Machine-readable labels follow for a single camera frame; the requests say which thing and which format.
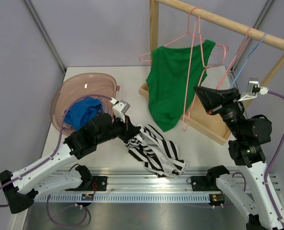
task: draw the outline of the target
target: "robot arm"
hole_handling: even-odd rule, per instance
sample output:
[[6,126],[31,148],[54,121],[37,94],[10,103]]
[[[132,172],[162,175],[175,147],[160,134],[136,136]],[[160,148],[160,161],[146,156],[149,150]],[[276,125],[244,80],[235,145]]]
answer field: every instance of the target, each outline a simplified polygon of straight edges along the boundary
[[125,115],[130,105],[115,99],[111,102],[114,104],[113,111],[116,115],[113,122],[109,114],[99,113],[84,127],[65,138],[53,156],[45,156],[15,172],[5,170],[0,173],[1,184],[19,178],[3,188],[11,213],[19,213],[29,208],[35,198],[69,188],[88,188],[92,175],[86,166],[78,166],[67,174],[48,176],[96,151],[97,145],[101,143],[114,138],[120,138],[127,143],[140,132],[140,127],[133,126]]
[[[249,183],[254,201],[238,188],[223,166],[218,166],[218,168],[223,167],[221,172],[217,172],[216,167],[208,170],[207,177],[210,178],[208,181],[230,198],[245,218],[247,229],[284,229],[284,209],[269,176],[266,184],[264,181],[267,164],[261,144],[271,141],[272,123],[263,115],[250,119],[246,119],[243,115],[242,101],[253,99],[258,94],[266,94],[268,89],[261,87],[255,79],[250,79],[243,97],[236,88],[213,90],[195,86],[194,89],[206,112],[210,115],[219,114],[236,138],[228,142],[229,154]],[[273,196],[272,199],[268,194],[267,185]],[[282,218],[278,216],[274,205],[277,206]]]

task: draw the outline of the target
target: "green shirt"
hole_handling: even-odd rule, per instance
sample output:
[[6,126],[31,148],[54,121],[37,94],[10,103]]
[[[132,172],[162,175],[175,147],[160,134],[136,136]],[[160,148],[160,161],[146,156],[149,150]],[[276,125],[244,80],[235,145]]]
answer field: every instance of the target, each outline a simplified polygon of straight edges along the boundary
[[[207,65],[215,42],[203,42],[204,64]],[[185,87],[191,48],[161,46],[151,52],[152,65],[146,82],[149,87],[149,111],[156,124],[165,132],[174,128],[183,114]],[[204,70],[200,45],[193,47],[190,79],[185,109],[191,105]]]

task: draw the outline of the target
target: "wooden base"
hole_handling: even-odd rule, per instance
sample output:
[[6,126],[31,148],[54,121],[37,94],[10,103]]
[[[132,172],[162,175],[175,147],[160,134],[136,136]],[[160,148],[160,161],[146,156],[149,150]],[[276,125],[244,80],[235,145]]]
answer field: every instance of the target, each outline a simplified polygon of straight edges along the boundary
[[[149,99],[149,88],[146,82],[139,88],[138,92],[143,97]],[[184,120],[185,122],[188,121],[188,115],[184,116]],[[220,145],[225,144],[230,136],[230,131],[222,118],[219,115],[208,115],[198,97],[193,105],[189,125]]]

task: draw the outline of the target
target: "wooden rack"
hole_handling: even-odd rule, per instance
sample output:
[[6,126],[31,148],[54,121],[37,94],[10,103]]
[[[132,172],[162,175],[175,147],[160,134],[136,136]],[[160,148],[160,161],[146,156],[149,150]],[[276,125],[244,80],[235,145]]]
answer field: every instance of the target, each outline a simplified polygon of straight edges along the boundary
[[[158,48],[159,3],[165,4],[167,6],[170,6],[185,13],[190,13],[190,11],[193,8],[195,8],[195,6],[192,6],[190,4],[178,0],[149,0],[151,51]],[[203,9],[197,8],[191,12],[191,15],[195,17],[199,16],[201,19],[205,21],[224,27],[241,35],[246,35],[247,31],[249,30],[249,26],[224,18],[214,13],[205,11]],[[260,41],[264,35],[265,32],[253,28],[248,33],[249,38],[257,41]],[[276,36],[268,34],[266,35],[266,37],[263,39],[262,42],[269,46],[284,51],[284,39],[282,38],[278,38]],[[269,71],[266,77],[263,79],[261,85],[262,86],[267,85],[283,65],[284,65],[284,53],[277,61],[277,63],[273,66],[273,68]],[[149,98],[149,88],[147,86],[147,83],[141,86],[141,88],[139,89],[139,93],[142,96]],[[249,106],[251,102],[252,100],[249,100],[245,104],[245,107]],[[195,101],[192,113],[193,114],[191,115],[191,118],[189,120],[190,126],[194,127],[195,129],[207,135],[208,137],[215,140],[221,145],[223,145],[226,142],[227,138],[230,135],[230,132],[229,129],[226,127],[225,123],[219,117],[219,115],[215,116],[207,115],[199,100]],[[185,119],[185,121],[187,121],[188,116],[185,115],[184,117],[181,117],[181,119]]]

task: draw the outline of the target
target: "wire hanger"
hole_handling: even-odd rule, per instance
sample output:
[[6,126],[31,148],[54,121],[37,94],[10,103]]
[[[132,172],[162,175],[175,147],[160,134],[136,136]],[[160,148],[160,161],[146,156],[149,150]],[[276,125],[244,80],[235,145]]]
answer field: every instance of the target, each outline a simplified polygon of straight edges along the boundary
[[[182,36],[176,38],[175,40],[173,40],[173,41],[171,41],[171,42],[165,44],[164,46],[168,46],[168,45],[170,45],[170,44],[172,44],[172,43],[174,43],[174,42],[176,42],[176,41],[178,41],[178,40],[184,38],[184,37],[187,36],[187,35],[193,36],[193,37],[195,37],[195,38],[199,38],[200,41],[205,41],[205,39],[201,39],[200,37],[195,36],[195,34],[191,34],[191,33],[190,33],[190,16],[191,16],[192,11],[195,10],[195,9],[201,9],[201,7],[194,7],[194,8],[189,12],[188,24],[187,24],[187,31],[186,31],[186,33],[185,33],[184,35],[182,35]],[[222,47],[224,51],[212,53],[211,55],[224,54],[224,55],[223,55],[223,62],[224,62],[224,61],[225,61],[225,57],[226,57],[226,52],[229,50],[229,46],[224,45],[224,44],[216,44],[216,46]],[[138,59],[139,59],[140,61],[142,61],[142,62],[151,62],[151,60],[141,60],[141,58],[142,58],[143,56],[146,56],[146,55],[149,55],[149,54],[151,54],[151,52],[146,53],[146,54],[142,54]]]
[[232,59],[232,61],[231,61],[230,65],[228,66],[228,68],[226,69],[226,72],[224,73],[222,79],[221,79],[220,82],[218,83],[216,89],[219,89],[219,88],[220,88],[220,86],[222,85],[224,79],[226,78],[226,76],[228,75],[229,71],[230,71],[231,68],[233,67],[234,63],[237,61],[238,57],[240,56],[240,54],[243,52],[244,48],[245,48],[246,45],[248,44],[250,38],[247,37],[247,36],[248,36],[248,34],[250,33],[251,28],[252,28],[252,27],[249,27],[249,29],[248,29],[248,31],[247,31],[247,33],[246,33],[246,35],[245,35],[245,37],[244,37],[244,39],[243,39],[241,45],[239,46],[239,49],[238,49],[236,55],[235,55],[234,58]]
[[258,48],[258,46],[262,43],[263,39],[266,37],[267,33],[265,33],[265,35],[263,36],[263,38],[261,38],[261,40],[256,44],[256,46],[254,48],[251,49],[250,53],[247,55],[247,58],[244,62],[244,64],[242,65],[241,69],[239,70],[239,72],[237,73],[236,77],[234,78],[234,80],[232,81],[232,83],[230,84],[230,89],[233,87],[233,85],[236,83],[239,75],[241,74],[244,66],[246,65],[248,59],[251,57],[251,55],[253,54],[253,52],[255,52],[255,50]]
[[203,63],[203,67],[204,67],[204,70],[201,73],[201,76],[199,78],[198,86],[201,84],[203,75],[206,72],[206,70],[209,69],[209,68],[212,68],[212,67],[221,66],[223,64],[223,62],[225,61],[225,56],[226,56],[226,47],[223,46],[224,56],[223,56],[223,59],[222,59],[221,63],[219,63],[218,65],[209,65],[209,66],[206,66],[204,64],[204,51],[203,51],[203,44],[202,44],[203,39],[202,39],[202,35],[201,35],[201,32],[200,32],[200,30],[201,30],[201,19],[200,19],[200,17],[197,17],[195,19],[195,23],[194,23],[194,30],[193,30],[192,43],[191,43],[190,61],[189,61],[189,69],[188,69],[188,77],[187,77],[186,88],[185,88],[185,97],[184,97],[184,106],[183,106],[183,119],[182,119],[182,129],[183,129],[183,131],[187,130],[187,127],[188,127],[188,124],[189,124],[189,121],[190,121],[191,111],[192,111],[192,108],[193,108],[193,105],[194,105],[194,102],[195,102],[195,99],[196,99],[196,94],[195,94],[194,98],[193,98],[193,101],[191,103],[191,106],[188,109],[188,121],[186,123],[186,126],[184,127],[184,123],[185,123],[184,116],[185,116],[185,112],[186,112],[186,110],[185,110],[185,108],[186,108],[186,98],[187,98],[188,84],[189,84],[189,78],[190,78],[190,69],[191,69],[191,60],[192,60],[192,53],[193,53],[193,46],[194,46],[194,38],[196,37],[195,36],[195,31],[196,31],[197,20],[198,20],[198,35],[199,35],[198,38],[199,38],[199,41],[200,41],[201,58],[202,58],[202,63]]

